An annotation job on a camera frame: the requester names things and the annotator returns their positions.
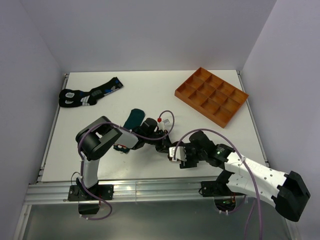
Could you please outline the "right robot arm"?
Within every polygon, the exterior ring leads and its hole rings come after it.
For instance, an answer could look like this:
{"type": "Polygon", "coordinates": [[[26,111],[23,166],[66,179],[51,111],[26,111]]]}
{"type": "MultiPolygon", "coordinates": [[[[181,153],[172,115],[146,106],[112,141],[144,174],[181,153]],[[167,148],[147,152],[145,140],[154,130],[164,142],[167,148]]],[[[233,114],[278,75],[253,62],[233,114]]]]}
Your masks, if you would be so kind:
{"type": "Polygon", "coordinates": [[[200,161],[222,169],[216,189],[222,195],[239,193],[273,206],[284,218],[298,222],[311,197],[301,175],[295,171],[278,171],[251,160],[232,143],[214,144],[205,128],[187,133],[188,143],[179,140],[169,150],[180,168],[195,168],[200,161]]]}

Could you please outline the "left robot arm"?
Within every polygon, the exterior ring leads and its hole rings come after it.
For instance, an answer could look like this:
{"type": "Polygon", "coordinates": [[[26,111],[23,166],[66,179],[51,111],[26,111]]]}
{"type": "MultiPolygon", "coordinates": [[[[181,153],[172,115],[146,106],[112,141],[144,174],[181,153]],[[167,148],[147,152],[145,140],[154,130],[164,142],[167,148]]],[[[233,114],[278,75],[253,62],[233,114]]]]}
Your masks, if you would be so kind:
{"type": "Polygon", "coordinates": [[[159,153],[169,153],[172,142],[169,131],[161,128],[152,118],[147,118],[132,129],[112,123],[106,116],[101,116],[81,130],[75,138],[82,163],[78,178],[79,194],[91,200],[98,193],[98,168],[100,159],[114,145],[138,150],[145,144],[155,146],[159,153]]]}

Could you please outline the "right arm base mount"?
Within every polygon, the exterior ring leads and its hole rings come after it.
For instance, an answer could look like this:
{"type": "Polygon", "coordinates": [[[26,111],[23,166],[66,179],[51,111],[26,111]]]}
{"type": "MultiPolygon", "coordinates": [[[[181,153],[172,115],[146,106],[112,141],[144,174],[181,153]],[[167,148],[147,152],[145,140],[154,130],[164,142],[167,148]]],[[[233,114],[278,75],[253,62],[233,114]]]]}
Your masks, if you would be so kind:
{"type": "Polygon", "coordinates": [[[198,193],[204,197],[214,198],[215,207],[222,212],[230,212],[236,209],[236,196],[242,196],[242,193],[232,192],[226,184],[216,180],[202,181],[198,193]]]}

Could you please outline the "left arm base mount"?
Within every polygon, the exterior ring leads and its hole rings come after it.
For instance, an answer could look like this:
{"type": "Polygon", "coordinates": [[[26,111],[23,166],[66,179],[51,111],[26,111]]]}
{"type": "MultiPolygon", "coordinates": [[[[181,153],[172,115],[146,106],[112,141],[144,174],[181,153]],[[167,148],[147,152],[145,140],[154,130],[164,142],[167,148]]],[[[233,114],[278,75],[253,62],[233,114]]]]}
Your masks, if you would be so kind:
{"type": "MultiPolygon", "coordinates": [[[[114,186],[112,184],[100,185],[97,183],[88,190],[103,200],[112,200],[114,186]]],[[[97,199],[88,194],[80,182],[70,186],[67,201],[79,202],[78,212],[82,215],[95,215],[98,213],[101,206],[100,200],[99,203],[84,203],[85,201],[97,201],[97,199]]]]}

